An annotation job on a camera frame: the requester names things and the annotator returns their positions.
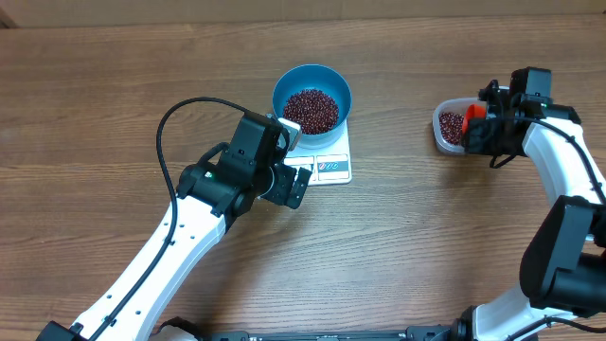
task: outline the white kitchen scale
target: white kitchen scale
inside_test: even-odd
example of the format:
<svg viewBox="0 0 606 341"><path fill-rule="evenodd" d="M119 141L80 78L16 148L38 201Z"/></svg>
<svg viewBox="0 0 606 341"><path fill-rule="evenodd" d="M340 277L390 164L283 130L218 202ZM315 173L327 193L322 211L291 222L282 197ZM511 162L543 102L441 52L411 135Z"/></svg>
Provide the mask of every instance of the white kitchen scale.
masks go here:
<svg viewBox="0 0 606 341"><path fill-rule="evenodd" d="M284 164L312 171L309 186L348 184L351 181L348 123L341 136L331 145L306 149L299 145L289 152Z"/></svg>

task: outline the red bean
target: red bean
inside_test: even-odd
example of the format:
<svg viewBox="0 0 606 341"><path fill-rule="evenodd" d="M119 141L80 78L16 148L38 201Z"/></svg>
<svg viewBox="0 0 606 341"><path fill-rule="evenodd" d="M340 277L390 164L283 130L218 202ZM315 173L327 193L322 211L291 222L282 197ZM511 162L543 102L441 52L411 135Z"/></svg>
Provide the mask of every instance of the red bean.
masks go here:
<svg viewBox="0 0 606 341"><path fill-rule="evenodd" d="M440 113L439 130L446 142L460 145L463 137L463 116L450 112Z"/></svg>
<svg viewBox="0 0 606 341"><path fill-rule="evenodd" d="M320 90L303 90L286 101L283 115L300 124L303 134L317 135L334 128L339 120L339 107Z"/></svg>

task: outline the blue bowl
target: blue bowl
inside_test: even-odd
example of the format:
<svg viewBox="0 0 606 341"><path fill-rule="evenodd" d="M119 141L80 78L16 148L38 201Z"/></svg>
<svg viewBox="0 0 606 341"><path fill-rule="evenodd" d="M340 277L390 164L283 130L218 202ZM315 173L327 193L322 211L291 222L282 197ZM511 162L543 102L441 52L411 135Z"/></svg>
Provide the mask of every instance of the blue bowl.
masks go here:
<svg viewBox="0 0 606 341"><path fill-rule="evenodd" d="M351 90L345 79L335 70L320 64L300 65L285 73L274 88L274 113L284 114L286 101L301 90L320 90L334 99L339 107L337 124L329 132L318 135L302 135L298 146L307 149L327 147L334 143L345 130L351 111Z"/></svg>

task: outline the clear plastic container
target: clear plastic container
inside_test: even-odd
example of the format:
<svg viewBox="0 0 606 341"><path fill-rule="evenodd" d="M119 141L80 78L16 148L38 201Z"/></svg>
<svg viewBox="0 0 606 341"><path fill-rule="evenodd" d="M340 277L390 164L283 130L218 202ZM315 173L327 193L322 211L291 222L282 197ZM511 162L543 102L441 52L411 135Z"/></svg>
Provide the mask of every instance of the clear plastic container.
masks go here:
<svg viewBox="0 0 606 341"><path fill-rule="evenodd" d="M442 136L442 132L439 130L439 114L450 112L457 115L465 116L467 108L469 108L472 104L477 104L486 108L486 102L478 100L477 98L449 99L442 102L436 108L433 118L434 136L436 137L437 149L442 153L448 155L463 155L465 154L465 149L461 146L456 146L452 143L446 142L444 136Z"/></svg>

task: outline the wooden table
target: wooden table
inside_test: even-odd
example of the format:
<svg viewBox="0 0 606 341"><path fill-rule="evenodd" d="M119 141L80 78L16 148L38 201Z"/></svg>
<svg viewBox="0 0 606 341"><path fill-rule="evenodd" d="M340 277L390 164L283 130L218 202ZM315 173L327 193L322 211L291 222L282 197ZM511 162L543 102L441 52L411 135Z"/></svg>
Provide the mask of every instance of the wooden table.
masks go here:
<svg viewBox="0 0 606 341"><path fill-rule="evenodd" d="M214 96L265 113L276 80L323 63L348 80L353 182L298 210L258 202L193 269L160 321L210 330L401 329L450 323L517 281L549 207L528 159L448 157L445 99L553 70L606 169L606 16L174 25L0 31L0 338L69 325L116 280L169 202L160 117ZM229 140L239 114L171 118L171 174ZM598 317L589 324L602 325ZM545 339L598 339L557 327Z"/></svg>

